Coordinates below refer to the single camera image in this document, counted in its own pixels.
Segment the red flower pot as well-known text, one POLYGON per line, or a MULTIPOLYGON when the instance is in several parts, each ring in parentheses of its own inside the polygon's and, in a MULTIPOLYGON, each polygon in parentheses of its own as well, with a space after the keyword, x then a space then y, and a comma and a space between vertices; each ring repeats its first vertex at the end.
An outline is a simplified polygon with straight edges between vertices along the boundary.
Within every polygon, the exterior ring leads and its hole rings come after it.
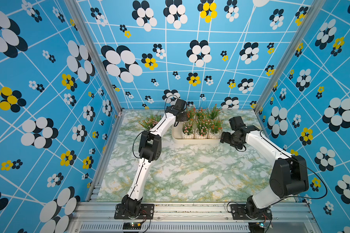
POLYGON ((187 121, 193 121, 195 119, 196 109, 192 107, 187 110, 187 121))
POLYGON ((209 124, 209 139, 220 139, 223 132, 222 122, 219 119, 213 119, 209 124))

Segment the small pink flower pot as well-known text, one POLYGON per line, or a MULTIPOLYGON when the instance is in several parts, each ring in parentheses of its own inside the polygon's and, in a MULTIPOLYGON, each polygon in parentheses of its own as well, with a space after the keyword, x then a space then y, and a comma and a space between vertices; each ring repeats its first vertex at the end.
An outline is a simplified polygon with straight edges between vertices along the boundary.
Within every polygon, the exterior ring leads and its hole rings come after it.
POLYGON ((197 109, 195 111, 195 119, 196 120, 205 120, 208 118, 208 110, 207 109, 197 109))

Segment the orange flower pot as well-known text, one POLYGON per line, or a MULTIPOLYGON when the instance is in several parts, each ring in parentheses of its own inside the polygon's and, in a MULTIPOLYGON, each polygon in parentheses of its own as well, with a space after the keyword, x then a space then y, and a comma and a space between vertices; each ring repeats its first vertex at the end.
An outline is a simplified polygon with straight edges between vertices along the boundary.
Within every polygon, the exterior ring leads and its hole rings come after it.
POLYGON ((214 105, 212 108, 207 109, 206 116, 210 120, 215 120, 219 117, 221 114, 222 109, 218 107, 217 105, 214 105))

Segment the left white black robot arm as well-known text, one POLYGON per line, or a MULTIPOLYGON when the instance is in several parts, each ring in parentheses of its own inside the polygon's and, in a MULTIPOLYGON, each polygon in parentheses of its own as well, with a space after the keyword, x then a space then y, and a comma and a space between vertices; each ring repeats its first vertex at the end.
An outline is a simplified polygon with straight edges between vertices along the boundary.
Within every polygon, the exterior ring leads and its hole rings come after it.
POLYGON ((168 107, 162 119, 152 129, 143 131, 139 143, 139 165, 127 194, 122 198, 121 204, 132 217, 137 217, 141 212, 144 187, 149 171, 162 152, 162 136, 171 126, 177 122, 186 121, 186 105, 175 104, 168 107))

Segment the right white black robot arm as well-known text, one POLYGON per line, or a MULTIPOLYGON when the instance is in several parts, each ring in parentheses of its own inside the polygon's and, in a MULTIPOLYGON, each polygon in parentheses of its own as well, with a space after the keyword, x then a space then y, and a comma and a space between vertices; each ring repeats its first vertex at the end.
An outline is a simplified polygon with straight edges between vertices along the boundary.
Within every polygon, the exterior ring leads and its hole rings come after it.
POLYGON ((258 218, 273 204, 309 189, 306 160, 279 149, 261 131, 241 129, 232 134, 222 132, 220 142, 237 150, 250 145, 273 166, 269 184, 246 201, 245 211, 249 218, 258 218))

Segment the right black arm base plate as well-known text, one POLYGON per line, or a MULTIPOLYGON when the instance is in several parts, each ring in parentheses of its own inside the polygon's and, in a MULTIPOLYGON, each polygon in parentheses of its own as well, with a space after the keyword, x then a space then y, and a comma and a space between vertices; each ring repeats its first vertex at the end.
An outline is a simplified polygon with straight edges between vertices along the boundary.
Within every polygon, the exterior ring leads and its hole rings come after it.
POLYGON ((272 211, 270 208, 256 209, 255 207, 245 204, 230 202, 227 204, 227 211, 232 215, 234 220, 272 220, 272 211))

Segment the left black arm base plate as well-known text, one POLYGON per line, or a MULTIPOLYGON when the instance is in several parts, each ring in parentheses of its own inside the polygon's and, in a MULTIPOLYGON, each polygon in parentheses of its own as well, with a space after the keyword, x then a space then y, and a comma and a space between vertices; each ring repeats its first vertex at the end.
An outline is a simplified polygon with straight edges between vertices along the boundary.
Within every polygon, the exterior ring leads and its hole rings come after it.
POLYGON ((122 220, 150 220, 154 217, 154 207, 152 203, 142 203, 138 207, 128 209, 123 204, 116 205, 114 219, 122 220))

